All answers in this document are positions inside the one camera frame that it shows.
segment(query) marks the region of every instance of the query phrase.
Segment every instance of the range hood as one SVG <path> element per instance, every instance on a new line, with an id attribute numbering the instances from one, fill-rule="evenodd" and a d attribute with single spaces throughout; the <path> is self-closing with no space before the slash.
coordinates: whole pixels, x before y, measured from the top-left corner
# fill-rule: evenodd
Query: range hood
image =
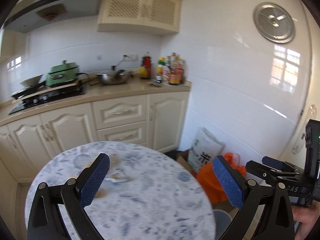
<path id="1" fill-rule="evenodd" d="M 4 22 L 4 29 L 27 33 L 41 26 L 83 16 L 97 15 L 100 0 L 40 0 Z"/>

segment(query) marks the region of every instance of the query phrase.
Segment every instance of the green appliance lid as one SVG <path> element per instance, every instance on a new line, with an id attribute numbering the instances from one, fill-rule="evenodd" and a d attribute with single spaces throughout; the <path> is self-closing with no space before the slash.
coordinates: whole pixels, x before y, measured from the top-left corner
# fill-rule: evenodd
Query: green appliance lid
<path id="1" fill-rule="evenodd" d="M 67 63 L 66 60 L 63 60 L 61 65 L 52 67 L 49 74 L 66 71 L 66 70 L 74 69 L 77 67 L 78 65 L 75 62 Z"/>

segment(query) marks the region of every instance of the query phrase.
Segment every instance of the blue and white floral tablecloth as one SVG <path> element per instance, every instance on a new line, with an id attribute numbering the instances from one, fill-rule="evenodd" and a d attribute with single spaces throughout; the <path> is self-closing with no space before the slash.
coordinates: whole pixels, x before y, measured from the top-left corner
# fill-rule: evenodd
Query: blue and white floral tablecloth
<path id="1" fill-rule="evenodd" d="M 123 183 L 103 181 L 100 190 L 104 196 L 85 207 L 105 240 L 214 239 L 212 208 L 195 178 L 162 153 L 121 142 L 89 143 L 53 158 L 28 191 L 26 225 L 39 183 L 54 186 L 76 178 L 99 153 L 110 157 L 108 174 L 120 167 L 131 178 Z M 71 238 L 79 239 L 63 205 L 60 210 Z"/>

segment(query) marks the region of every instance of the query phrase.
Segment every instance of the beige countertop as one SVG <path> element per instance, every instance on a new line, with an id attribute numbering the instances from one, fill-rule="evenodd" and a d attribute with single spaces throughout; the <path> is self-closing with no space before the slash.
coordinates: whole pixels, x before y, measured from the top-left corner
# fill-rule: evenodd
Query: beige countertop
<path id="1" fill-rule="evenodd" d="M 29 109 L 20 111 L 16 114 L 9 115 L 10 111 L 18 103 L 20 103 L 20 100 L 14 100 L 11 104 L 8 104 L 7 106 L 4 106 L 0 109 L 0 126 L 35 114 L 40 114 L 67 106 L 74 106 L 78 104 L 111 98 L 146 95 L 153 93 L 190 91 L 191 88 L 191 83 L 187 81 L 186 84 L 182 86 L 166 86 L 162 84 L 160 88 L 150 87 L 150 85 L 148 84 L 149 82 L 150 80 L 145 81 L 140 80 L 138 77 L 135 77 L 133 80 L 130 80 L 127 84 L 123 85 L 102 86 L 100 84 L 97 84 L 94 86 L 88 86 L 87 84 L 85 84 L 84 95 L 57 100 L 40 106 L 34 106 Z"/>

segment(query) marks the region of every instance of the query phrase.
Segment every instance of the green electric cooker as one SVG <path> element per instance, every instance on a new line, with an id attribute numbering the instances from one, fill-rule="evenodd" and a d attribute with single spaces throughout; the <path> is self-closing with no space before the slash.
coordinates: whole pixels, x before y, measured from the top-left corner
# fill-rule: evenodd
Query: green electric cooker
<path id="1" fill-rule="evenodd" d="M 62 61 L 61 65 L 54 66 L 47 74 L 46 85 L 50 87 L 61 86 L 74 82 L 79 75 L 79 66 L 75 62 Z"/>

